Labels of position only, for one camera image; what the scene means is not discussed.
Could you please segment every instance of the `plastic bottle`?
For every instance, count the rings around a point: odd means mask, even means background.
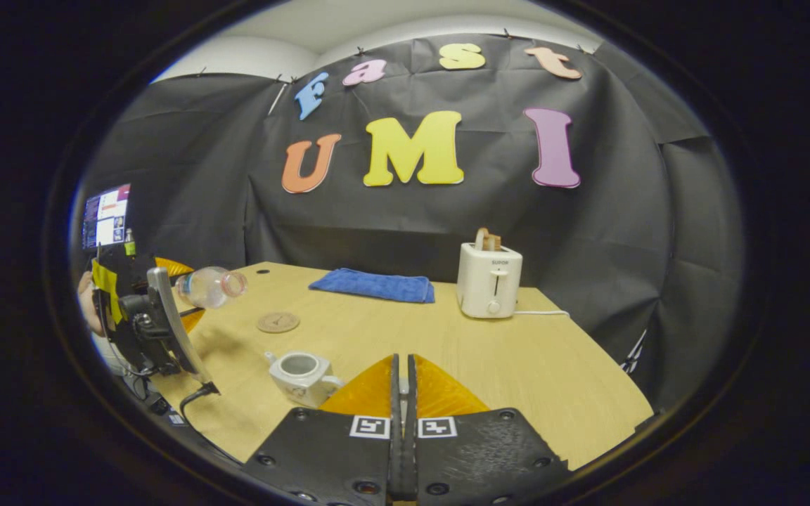
[[[177,278],[174,289],[180,299],[193,306],[213,309],[245,294],[245,276],[225,268],[201,268]]]

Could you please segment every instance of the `foam letter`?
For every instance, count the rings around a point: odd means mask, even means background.
[[[573,68],[565,67],[565,64],[562,61],[571,61],[568,60],[563,54],[558,54],[552,52],[552,49],[549,48],[529,48],[524,49],[526,54],[532,54],[539,60],[539,64],[546,68],[549,72],[552,72],[556,76],[564,77],[565,79],[579,79],[583,77],[583,74],[579,73],[579,70],[573,70]]]
[[[579,175],[571,168],[571,151],[568,150],[571,116],[540,108],[524,109],[524,115],[536,124],[539,167],[533,171],[534,182],[541,186],[562,188],[579,186]]]
[[[456,161],[456,125],[461,114],[454,111],[431,112],[409,138],[399,120],[382,118],[369,122],[364,129],[373,136],[371,166],[364,176],[366,186],[386,186],[392,173],[386,158],[392,162],[399,181],[408,183],[415,167],[424,157],[418,171],[418,181],[425,185],[456,185],[464,180],[464,172]]]
[[[447,44],[439,48],[439,64],[448,70],[457,68],[477,68],[486,63],[476,44]]]
[[[318,98],[324,94],[324,83],[321,81],[327,77],[329,77],[327,72],[321,72],[318,77],[313,78],[311,82],[305,84],[303,89],[299,90],[299,93],[295,94],[295,99],[299,101],[299,106],[302,107],[302,113],[299,115],[300,121],[307,118],[312,111],[318,108],[318,105],[321,105],[321,99]]]
[[[343,79],[345,86],[354,86],[358,83],[373,83],[385,76],[383,68],[386,67],[386,60],[371,60],[352,67],[352,73]]]
[[[286,148],[286,165],[283,167],[283,189],[289,193],[306,193],[317,188],[324,182],[330,169],[330,157],[333,156],[333,146],[343,138],[339,134],[329,134],[318,139],[318,162],[314,164],[311,175],[302,177],[302,158],[305,151],[311,147],[311,141],[300,141],[290,144]]]

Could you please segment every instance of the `black cable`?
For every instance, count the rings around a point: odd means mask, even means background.
[[[199,390],[196,390],[192,394],[187,395],[187,397],[184,398],[184,400],[180,401],[180,416],[182,416],[183,419],[186,420],[186,424],[189,425],[189,428],[192,429],[194,432],[196,432],[196,434],[198,434],[200,438],[208,442],[208,444],[211,445],[212,448],[221,452],[221,455],[224,455],[225,458],[228,458],[234,464],[238,465],[239,467],[242,467],[243,465],[242,462],[239,462],[233,455],[225,452],[223,448],[221,448],[221,446],[215,445],[211,439],[205,438],[205,436],[202,435],[202,432],[199,432],[195,427],[193,427],[193,423],[190,422],[188,417],[186,417],[186,404],[192,403],[192,401],[195,401],[199,397],[205,397],[205,395],[208,394],[219,394],[218,388],[214,386],[214,382],[206,382],[206,384],[202,385],[202,388],[199,388]]]

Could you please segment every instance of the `person's hand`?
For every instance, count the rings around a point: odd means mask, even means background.
[[[83,311],[83,318],[90,329],[97,335],[104,336],[102,321],[99,320],[99,315],[96,314],[96,305],[93,304],[93,288],[93,273],[84,272],[80,278],[80,283],[77,284],[77,298],[80,299],[80,309]]]

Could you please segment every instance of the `blue letter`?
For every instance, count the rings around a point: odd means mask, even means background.
[[[295,94],[299,106],[302,106],[302,114],[299,115],[300,121],[307,118],[312,111],[318,108],[318,105],[321,105],[321,99],[318,98],[324,94],[324,83],[321,83],[321,81],[327,77],[329,77],[327,72],[321,72],[318,77],[313,78],[311,82],[305,84],[303,89],[299,90],[299,93]]]

